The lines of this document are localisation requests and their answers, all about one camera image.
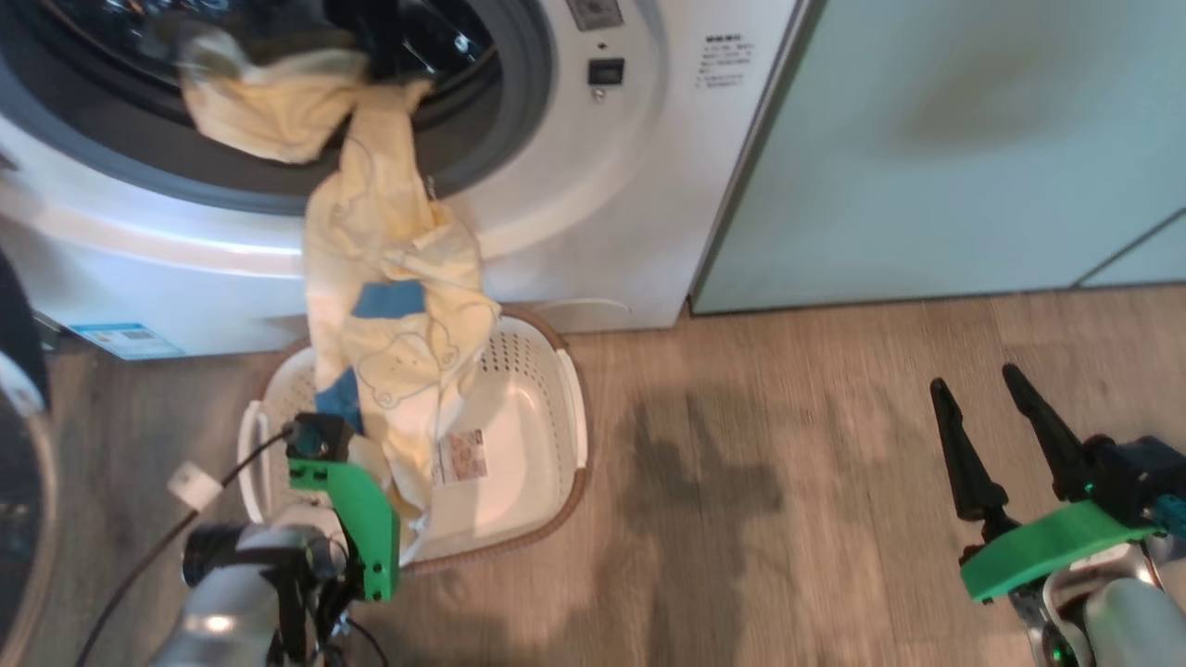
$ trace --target light blue cabinet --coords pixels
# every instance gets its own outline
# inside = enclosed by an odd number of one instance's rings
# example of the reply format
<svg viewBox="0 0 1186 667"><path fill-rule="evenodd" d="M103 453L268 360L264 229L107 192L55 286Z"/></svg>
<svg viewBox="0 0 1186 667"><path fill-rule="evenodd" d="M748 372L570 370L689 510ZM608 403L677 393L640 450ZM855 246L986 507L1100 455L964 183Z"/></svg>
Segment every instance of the light blue cabinet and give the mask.
<svg viewBox="0 0 1186 667"><path fill-rule="evenodd" d="M694 311L1071 286L1186 204L1184 25L1180 0L829 0Z"/></svg>
<svg viewBox="0 0 1186 667"><path fill-rule="evenodd" d="M1186 211L1083 281L1085 287L1186 281Z"/></svg>

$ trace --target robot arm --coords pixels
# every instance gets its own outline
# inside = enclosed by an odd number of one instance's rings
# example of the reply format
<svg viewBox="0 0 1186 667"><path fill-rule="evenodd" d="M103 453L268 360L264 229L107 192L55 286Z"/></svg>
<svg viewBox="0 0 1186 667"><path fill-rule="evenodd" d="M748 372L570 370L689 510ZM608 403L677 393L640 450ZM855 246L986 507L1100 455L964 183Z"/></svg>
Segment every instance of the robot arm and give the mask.
<svg viewBox="0 0 1186 667"><path fill-rule="evenodd" d="M293 487L329 493L333 508L295 504L268 525L195 529L181 566L193 592L152 665L306 665L352 601L391 597L398 522L370 476L345 462L353 431L324 414L299 414L287 428Z"/></svg>
<svg viewBox="0 0 1186 667"><path fill-rule="evenodd" d="M1071 504L1026 526L1010 519L1008 495L984 470L946 385L935 380L956 514L983 521L984 544L959 559L969 596L1007 597L1039 666L1178 663L1186 616L1162 590L1148 540L1182 532L1186 457L1152 437L1079 443L1018 367L1003 374L1038 436L1054 495Z"/></svg>

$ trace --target yellow cloth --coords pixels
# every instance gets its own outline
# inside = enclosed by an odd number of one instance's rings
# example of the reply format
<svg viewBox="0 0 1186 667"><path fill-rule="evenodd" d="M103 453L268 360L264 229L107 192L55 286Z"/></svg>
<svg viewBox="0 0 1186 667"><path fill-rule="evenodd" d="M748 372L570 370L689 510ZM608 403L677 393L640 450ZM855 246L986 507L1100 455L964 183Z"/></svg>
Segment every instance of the yellow cloth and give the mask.
<svg viewBox="0 0 1186 667"><path fill-rule="evenodd" d="M410 114L431 84L362 85L358 56L344 51L257 68L225 39L204 37L186 53L186 63L202 64L183 66L199 131L248 153L312 159L353 110L338 171L305 212L314 385L329 389L353 369L365 440L382 445L394 479L389 496L408 528L401 531L407 563L427 531L433 447L460 413L499 313L482 292L476 240L428 199L416 170ZM351 315L363 285L400 280L422 285L423 312Z"/></svg>

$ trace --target white clip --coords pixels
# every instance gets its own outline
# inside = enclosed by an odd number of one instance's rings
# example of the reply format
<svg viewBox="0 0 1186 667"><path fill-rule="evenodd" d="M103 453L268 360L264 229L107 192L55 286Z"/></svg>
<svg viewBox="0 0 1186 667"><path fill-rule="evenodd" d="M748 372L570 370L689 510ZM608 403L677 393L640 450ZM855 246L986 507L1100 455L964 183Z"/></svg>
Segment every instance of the white clip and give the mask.
<svg viewBox="0 0 1186 667"><path fill-rule="evenodd" d="M189 460L168 479L168 490L196 512L205 509L210 501L218 497L222 488L217 479Z"/></svg>

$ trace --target basket rim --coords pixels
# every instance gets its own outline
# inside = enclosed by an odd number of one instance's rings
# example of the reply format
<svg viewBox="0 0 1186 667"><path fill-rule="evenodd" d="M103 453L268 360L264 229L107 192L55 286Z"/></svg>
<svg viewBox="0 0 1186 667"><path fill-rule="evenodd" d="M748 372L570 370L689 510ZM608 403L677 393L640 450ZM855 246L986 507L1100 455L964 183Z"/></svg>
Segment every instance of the basket rim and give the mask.
<svg viewBox="0 0 1186 667"><path fill-rule="evenodd" d="M548 324L538 315L523 307L502 306L502 313L499 315L499 319L502 319L503 317L518 319L519 322L530 325L531 328L534 328L535 330L537 330L540 333L543 335L544 339L548 341L548 344L551 345L553 350L557 352L568 351L568 343L560 336L560 333L556 332L555 329L551 328L550 324ZM259 390L255 393L256 396L255 400L259 401L263 400L263 396L268 390L268 386L272 383L272 379L275 377L275 374L278 370L280 370L281 366L283 366L294 355L301 352L302 350L310 347L312 347L312 342L310 341L308 336L305 336L298 339L296 342L292 343L291 345L280 350L278 352L279 361L276 361L275 364L270 366L267 369L267 375L263 382L260 385ZM581 392L580 398L584 401L585 396L587 395L585 388L585 377L584 375L581 375L580 368L576 367L575 362L573 363L573 369L576 373L576 385ZM576 415L574 414L570 417L575 420ZM573 471L573 485L568 490L568 497L565 500L565 504L561 506L560 512L557 512L555 516L549 519L543 526L540 526L538 528L529 533L524 533L522 535L511 538L509 540L498 544L487 545L484 547L479 547L471 551L464 551L451 555L432 558L428 560L413 560L412 563L408 563L400 570L401 573L407 576L427 574L431 572L451 570L453 567L467 563L495 558L498 555L510 553L512 551L518 551L521 548L531 546L535 542L543 540L544 538L551 535L557 529L560 529L560 527L568 520L568 517L572 516L574 512L576 512L576 507L580 504L581 498L585 497L585 488L588 485L589 482L588 476L589 476L589 470L593 468L595 447L593 445L592 432L589 431L588 423L589 423L589 417L588 417L588 409L586 408L585 431L586 433L588 433L588 436L586 438L587 444L586 444L585 465L581 468L576 468Z"/></svg>

